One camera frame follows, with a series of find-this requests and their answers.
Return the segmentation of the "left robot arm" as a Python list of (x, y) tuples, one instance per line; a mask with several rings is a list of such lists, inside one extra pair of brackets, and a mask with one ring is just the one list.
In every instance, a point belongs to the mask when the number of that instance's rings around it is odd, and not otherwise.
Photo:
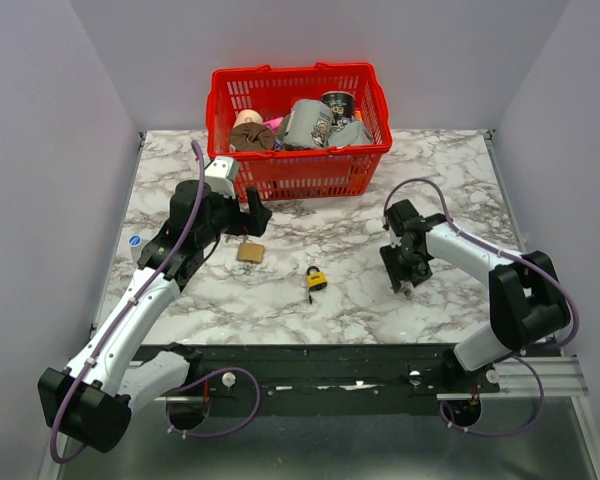
[(255, 376), (241, 367), (205, 372), (192, 347), (171, 344), (137, 368), (130, 363), (145, 337), (204, 265), (205, 248), (227, 233), (265, 233), (272, 216), (254, 187), (248, 208), (225, 197), (208, 181), (184, 181), (171, 198), (159, 233), (143, 248), (132, 281), (104, 325), (62, 370), (48, 368), (38, 381), (44, 419), (50, 428), (52, 459), (65, 463), (57, 439), (64, 434), (83, 448), (106, 453), (124, 436), (132, 416), (166, 393), (189, 395), (215, 376), (243, 375), (255, 395)]

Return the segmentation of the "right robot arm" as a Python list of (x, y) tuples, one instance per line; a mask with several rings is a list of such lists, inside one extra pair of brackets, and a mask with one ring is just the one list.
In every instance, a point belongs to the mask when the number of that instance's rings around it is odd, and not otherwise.
[(488, 288), (489, 324), (445, 354), (440, 379), (460, 392), (476, 380), (476, 370), (526, 349), (569, 325), (571, 314), (548, 255), (500, 250), (454, 230), (441, 213), (422, 216), (408, 200), (384, 213), (390, 244), (380, 248), (392, 290), (416, 287), (432, 276), (430, 262), (443, 260)]

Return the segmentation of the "brass padlock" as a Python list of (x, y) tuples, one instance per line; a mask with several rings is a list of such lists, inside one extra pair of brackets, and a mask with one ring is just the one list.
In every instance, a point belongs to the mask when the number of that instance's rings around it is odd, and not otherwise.
[(264, 245), (243, 241), (238, 246), (236, 261), (241, 266), (242, 272), (250, 275), (253, 272), (253, 268), (262, 263), (264, 254)]

